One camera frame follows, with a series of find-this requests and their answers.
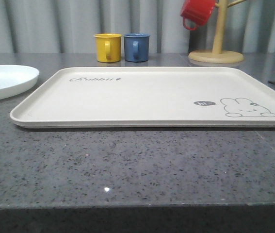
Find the white round plate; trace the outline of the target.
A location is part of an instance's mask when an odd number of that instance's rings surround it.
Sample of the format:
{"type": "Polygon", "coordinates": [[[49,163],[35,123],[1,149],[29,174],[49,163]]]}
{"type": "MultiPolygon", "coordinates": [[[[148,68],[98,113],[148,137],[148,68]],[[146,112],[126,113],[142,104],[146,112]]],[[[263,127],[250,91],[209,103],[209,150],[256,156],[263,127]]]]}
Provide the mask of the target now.
{"type": "Polygon", "coordinates": [[[39,70],[22,65],[0,65],[0,100],[23,93],[37,83],[39,70]]]}

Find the cream rabbit serving tray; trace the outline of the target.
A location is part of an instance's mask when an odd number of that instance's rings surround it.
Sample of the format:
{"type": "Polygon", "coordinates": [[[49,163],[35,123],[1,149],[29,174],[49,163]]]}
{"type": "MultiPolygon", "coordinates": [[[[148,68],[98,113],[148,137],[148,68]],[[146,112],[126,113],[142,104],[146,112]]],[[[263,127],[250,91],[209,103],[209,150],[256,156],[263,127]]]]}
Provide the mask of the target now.
{"type": "Polygon", "coordinates": [[[25,128],[275,127],[275,91],[228,67],[73,67],[10,118],[25,128]]]}

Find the blue mug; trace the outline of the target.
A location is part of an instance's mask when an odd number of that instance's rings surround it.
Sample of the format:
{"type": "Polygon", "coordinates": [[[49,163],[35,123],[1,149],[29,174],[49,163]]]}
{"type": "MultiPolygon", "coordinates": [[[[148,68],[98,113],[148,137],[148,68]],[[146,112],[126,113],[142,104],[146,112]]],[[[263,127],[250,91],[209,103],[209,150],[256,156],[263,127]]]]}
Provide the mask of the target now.
{"type": "Polygon", "coordinates": [[[123,35],[125,60],[128,62],[146,62],[149,55],[149,38],[146,33],[127,33],[123,35]]]}

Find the yellow mug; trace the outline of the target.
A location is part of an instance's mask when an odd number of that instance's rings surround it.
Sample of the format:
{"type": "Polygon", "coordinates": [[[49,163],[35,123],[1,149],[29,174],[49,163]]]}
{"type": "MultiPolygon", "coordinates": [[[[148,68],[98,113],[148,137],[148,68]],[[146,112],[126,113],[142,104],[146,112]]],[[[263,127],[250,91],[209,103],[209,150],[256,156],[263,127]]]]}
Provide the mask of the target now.
{"type": "Polygon", "coordinates": [[[103,63],[114,63],[121,60],[121,34],[95,34],[97,60],[103,63]]]}

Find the wooden mug tree stand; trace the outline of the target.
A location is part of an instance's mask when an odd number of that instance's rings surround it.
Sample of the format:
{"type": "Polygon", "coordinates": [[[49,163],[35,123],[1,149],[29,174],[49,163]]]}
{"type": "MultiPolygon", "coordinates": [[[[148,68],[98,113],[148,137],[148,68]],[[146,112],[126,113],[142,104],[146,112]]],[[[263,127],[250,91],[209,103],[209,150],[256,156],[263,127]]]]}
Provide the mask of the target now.
{"type": "Polygon", "coordinates": [[[218,8],[217,23],[212,50],[195,50],[189,53],[188,58],[205,63],[231,64],[243,61],[243,55],[239,52],[222,50],[227,9],[245,0],[220,0],[215,6],[218,8]]]}

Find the red mug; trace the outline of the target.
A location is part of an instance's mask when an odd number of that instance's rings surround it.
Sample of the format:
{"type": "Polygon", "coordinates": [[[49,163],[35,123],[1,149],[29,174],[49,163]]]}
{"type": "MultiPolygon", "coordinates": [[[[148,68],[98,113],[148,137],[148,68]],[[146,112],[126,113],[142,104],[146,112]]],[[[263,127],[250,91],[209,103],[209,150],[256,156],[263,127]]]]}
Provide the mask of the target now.
{"type": "Polygon", "coordinates": [[[185,0],[181,8],[180,16],[183,18],[185,29],[193,31],[198,26],[203,26],[209,20],[215,7],[215,0],[185,0]],[[192,21],[195,25],[189,27],[186,20],[192,21]]]}

